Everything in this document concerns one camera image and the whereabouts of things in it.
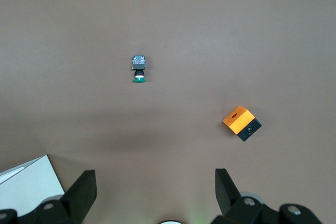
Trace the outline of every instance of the white circular object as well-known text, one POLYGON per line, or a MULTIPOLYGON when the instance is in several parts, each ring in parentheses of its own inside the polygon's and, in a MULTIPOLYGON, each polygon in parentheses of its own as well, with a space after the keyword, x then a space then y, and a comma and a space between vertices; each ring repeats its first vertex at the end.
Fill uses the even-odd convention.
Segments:
POLYGON ((251 198, 245 198, 244 203, 248 206, 254 206, 256 204, 251 198))
POLYGON ((289 206, 287 209, 288 209, 288 211, 290 211, 294 215, 300 215, 301 214, 300 209, 297 208, 296 206, 289 206))
POLYGON ((182 223, 178 221, 174 221, 174 220, 168 220, 168 221, 160 222, 159 224, 182 224, 182 223))
POLYGON ((240 195, 242 197, 252 197, 255 198, 257 201, 259 201, 261 204, 265 204, 265 201, 263 198, 261 198, 259 195, 254 194, 254 193, 250 193, 248 191, 240 191, 240 195))

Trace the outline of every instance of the screw head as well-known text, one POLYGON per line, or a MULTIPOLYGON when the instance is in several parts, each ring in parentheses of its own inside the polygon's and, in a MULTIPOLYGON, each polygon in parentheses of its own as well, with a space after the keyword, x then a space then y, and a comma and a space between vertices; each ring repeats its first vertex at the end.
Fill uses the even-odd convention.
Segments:
POLYGON ((252 128, 252 127, 247 128, 247 129, 246 129, 246 132, 247 132, 248 134, 251 134, 251 133, 253 132, 253 128, 252 128))
POLYGON ((53 208, 53 207, 54 207, 53 203, 48 203, 48 204, 44 205, 43 210, 48 210, 48 209, 53 208))
POLYGON ((2 212, 1 214, 0 214, 0 220, 3 220, 3 219, 5 219, 6 217, 7 217, 7 213, 5 213, 5 212, 2 212))
POLYGON ((244 203, 248 206, 254 206, 256 204, 251 198, 245 198, 244 203))
POLYGON ((296 206, 289 206, 287 209, 288 209, 288 211, 290 211, 294 215, 300 215, 301 214, 300 209, 297 208, 296 206))

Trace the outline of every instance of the orange and black block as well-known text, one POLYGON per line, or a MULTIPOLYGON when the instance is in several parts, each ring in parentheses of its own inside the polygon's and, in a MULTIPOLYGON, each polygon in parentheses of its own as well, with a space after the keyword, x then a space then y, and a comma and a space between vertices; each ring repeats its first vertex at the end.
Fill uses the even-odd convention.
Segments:
POLYGON ((243 141, 246 141, 261 127, 261 123, 254 115, 242 106, 235 108, 223 122, 243 141))

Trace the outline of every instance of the orange block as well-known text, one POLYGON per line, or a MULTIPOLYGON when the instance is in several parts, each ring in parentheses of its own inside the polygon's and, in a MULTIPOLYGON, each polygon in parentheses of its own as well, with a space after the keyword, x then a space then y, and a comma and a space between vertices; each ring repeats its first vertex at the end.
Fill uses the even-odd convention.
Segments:
POLYGON ((223 122, 235 133, 238 134, 255 117, 246 108, 238 106, 228 115, 223 122))

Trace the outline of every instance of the white paper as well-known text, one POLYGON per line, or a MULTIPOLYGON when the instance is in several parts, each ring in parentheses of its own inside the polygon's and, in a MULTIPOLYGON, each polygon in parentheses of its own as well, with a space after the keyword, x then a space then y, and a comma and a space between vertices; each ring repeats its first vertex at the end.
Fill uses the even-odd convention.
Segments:
POLYGON ((0 173, 0 210, 14 209, 22 216, 63 194, 47 155, 0 173))

